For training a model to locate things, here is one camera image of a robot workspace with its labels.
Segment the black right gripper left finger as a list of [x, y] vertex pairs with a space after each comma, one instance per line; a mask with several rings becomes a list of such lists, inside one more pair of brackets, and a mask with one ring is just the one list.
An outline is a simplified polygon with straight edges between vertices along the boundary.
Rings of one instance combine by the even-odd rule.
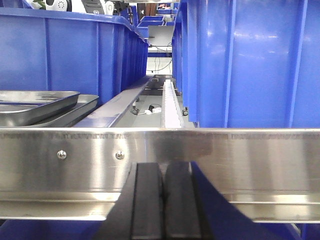
[[162, 240], [163, 182], [157, 163], [137, 163], [95, 240]]

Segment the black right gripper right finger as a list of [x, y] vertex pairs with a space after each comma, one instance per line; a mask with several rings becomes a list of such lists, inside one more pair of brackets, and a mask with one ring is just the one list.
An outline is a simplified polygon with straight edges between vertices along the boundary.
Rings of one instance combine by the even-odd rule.
[[242, 215], [221, 196], [207, 214], [187, 162], [174, 162], [165, 173], [167, 240], [273, 240], [275, 235]]

